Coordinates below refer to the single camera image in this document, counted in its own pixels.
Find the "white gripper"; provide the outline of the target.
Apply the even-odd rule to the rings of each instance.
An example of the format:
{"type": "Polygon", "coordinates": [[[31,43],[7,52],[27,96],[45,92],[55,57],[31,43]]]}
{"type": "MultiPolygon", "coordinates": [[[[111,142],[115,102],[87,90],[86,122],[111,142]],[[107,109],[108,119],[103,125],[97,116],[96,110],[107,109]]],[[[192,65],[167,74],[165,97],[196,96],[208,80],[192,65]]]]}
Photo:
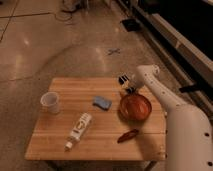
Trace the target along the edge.
{"type": "Polygon", "coordinates": [[[135,75],[133,75],[131,78],[129,78],[129,86],[133,87],[135,89],[134,93],[136,93],[139,91],[140,88],[142,88],[144,86],[144,84],[140,80],[138,80],[135,75]]]}

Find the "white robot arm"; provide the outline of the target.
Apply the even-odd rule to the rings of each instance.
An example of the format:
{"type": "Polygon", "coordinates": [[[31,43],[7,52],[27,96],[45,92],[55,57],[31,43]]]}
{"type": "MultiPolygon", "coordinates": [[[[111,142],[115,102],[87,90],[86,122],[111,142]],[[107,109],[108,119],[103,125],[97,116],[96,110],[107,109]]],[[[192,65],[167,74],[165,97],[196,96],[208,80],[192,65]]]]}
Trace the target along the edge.
{"type": "Polygon", "coordinates": [[[213,128],[207,115],[162,84],[159,72],[157,65],[139,65],[129,85],[146,86],[167,113],[165,171],[213,171],[213,128]]]}

